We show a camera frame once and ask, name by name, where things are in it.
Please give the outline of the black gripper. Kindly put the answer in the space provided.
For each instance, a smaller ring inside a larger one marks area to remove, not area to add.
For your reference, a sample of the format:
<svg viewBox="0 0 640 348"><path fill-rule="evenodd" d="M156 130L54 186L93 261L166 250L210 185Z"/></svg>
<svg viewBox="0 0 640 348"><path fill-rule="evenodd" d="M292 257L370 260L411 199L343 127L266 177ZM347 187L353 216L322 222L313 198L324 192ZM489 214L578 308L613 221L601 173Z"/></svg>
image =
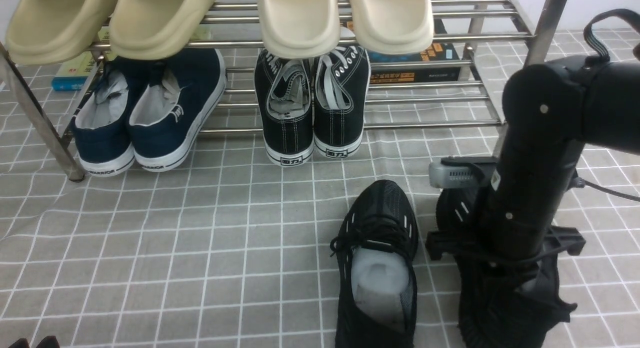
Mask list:
<svg viewBox="0 0 640 348"><path fill-rule="evenodd" d="M576 228L551 226L542 241L541 251L535 256L526 259L505 258L483 248L476 233L463 226L429 232L425 248L431 260L440 260L443 254L448 253L466 259L515 268L530 265L562 252L567 252L570 256L578 256L582 253L585 244L586 240Z"/></svg>

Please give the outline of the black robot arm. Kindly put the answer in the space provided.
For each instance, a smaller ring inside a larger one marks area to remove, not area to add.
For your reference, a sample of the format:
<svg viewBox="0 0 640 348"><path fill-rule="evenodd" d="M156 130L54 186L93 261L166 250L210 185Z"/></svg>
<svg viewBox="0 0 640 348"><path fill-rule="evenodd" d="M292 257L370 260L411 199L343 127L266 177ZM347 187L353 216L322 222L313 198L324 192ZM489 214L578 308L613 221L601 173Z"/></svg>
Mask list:
<svg viewBox="0 0 640 348"><path fill-rule="evenodd" d="M3 348L541 348L570 321L557 227L585 146L639 153L639 64L515 72L498 155L445 157L361 48L117 57L66 174L1 110Z"/></svg>

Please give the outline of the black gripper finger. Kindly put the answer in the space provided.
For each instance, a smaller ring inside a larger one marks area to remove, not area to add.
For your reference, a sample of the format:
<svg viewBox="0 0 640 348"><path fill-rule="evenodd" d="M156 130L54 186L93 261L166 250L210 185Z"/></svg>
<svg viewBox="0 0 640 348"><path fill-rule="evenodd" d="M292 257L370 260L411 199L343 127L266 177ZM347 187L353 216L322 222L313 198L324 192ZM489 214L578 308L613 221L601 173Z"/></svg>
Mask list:
<svg viewBox="0 0 640 348"><path fill-rule="evenodd" d="M49 335L41 339L35 348L61 348L61 346L56 336Z"/></svg>

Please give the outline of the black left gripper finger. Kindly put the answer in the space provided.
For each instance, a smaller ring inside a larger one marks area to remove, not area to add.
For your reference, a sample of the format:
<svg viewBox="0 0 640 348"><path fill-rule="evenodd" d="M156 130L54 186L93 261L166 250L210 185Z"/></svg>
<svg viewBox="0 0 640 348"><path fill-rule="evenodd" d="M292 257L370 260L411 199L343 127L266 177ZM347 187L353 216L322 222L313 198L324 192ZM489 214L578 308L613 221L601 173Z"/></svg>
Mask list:
<svg viewBox="0 0 640 348"><path fill-rule="evenodd" d="M30 348L30 344L26 338L20 338L13 344L11 344L8 348Z"/></svg>

